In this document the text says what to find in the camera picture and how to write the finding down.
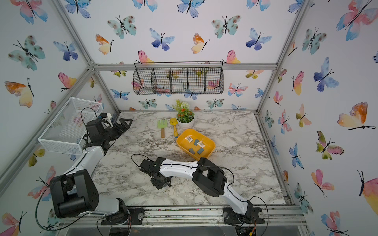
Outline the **white eraser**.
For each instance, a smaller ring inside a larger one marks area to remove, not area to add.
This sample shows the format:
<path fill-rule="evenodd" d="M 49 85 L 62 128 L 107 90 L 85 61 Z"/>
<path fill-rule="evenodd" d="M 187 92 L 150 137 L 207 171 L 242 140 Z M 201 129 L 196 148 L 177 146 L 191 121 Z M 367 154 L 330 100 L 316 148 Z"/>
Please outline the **white eraser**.
<path fill-rule="evenodd" d="M 185 140 L 187 140 L 189 143 L 191 143 L 193 141 L 193 138 L 191 136 L 187 136 L 185 138 Z"/>
<path fill-rule="evenodd" d="M 204 148 L 204 147 L 206 146 L 202 141 L 199 141 L 199 142 L 198 142 L 198 145 L 199 145 L 201 148 Z"/>
<path fill-rule="evenodd" d="M 175 193 L 175 188 L 171 187 L 171 188 L 169 189 L 169 193 L 168 193 L 168 195 L 169 195 L 170 197 L 173 197 L 173 196 L 174 196 L 174 193 Z"/>

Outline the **yellow plastic storage box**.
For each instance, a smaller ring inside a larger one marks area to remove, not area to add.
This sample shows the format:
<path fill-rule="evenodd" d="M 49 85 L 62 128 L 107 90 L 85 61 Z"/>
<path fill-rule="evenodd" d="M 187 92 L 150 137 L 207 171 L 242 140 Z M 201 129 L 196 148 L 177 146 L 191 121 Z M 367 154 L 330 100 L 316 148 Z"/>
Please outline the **yellow plastic storage box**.
<path fill-rule="evenodd" d="M 187 129 L 176 140 L 178 147 L 196 161 L 209 158 L 216 148 L 215 142 L 194 129 Z"/>

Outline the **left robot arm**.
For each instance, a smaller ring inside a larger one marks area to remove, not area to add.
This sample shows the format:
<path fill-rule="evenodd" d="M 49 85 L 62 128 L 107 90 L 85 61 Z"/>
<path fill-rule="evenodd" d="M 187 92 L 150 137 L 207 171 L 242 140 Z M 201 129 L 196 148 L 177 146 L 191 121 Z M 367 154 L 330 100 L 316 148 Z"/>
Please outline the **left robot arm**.
<path fill-rule="evenodd" d="M 101 197 L 93 176 L 101 159 L 112 147 L 112 142 L 130 129 L 132 122 L 132 119 L 119 119 L 112 124 L 97 118 L 86 123 L 83 155 L 68 171 L 54 177 L 49 184 L 58 218 L 102 215 L 108 225 L 122 225 L 130 220 L 131 214 L 124 201 Z"/>

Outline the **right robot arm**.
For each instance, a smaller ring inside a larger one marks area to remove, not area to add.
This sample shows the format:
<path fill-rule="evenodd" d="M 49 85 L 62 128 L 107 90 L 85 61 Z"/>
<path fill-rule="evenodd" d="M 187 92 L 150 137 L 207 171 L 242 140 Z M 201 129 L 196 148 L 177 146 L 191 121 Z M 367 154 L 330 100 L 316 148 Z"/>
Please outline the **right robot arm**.
<path fill-rule="evenodd" d="M 195 162 L 178 162 L 163 157 L 155 161 L 145 159 L 139 165 L 139 170 L 151 177 L 151 183 L 156 189 L 171 186 L 173 177 L 189 179 L 211 197 L 222 197 L 233 212 L 243 220 L 252 220 L 253 204 L 238 194 L 229 183 L 224 170 L 206 158 Z"/>

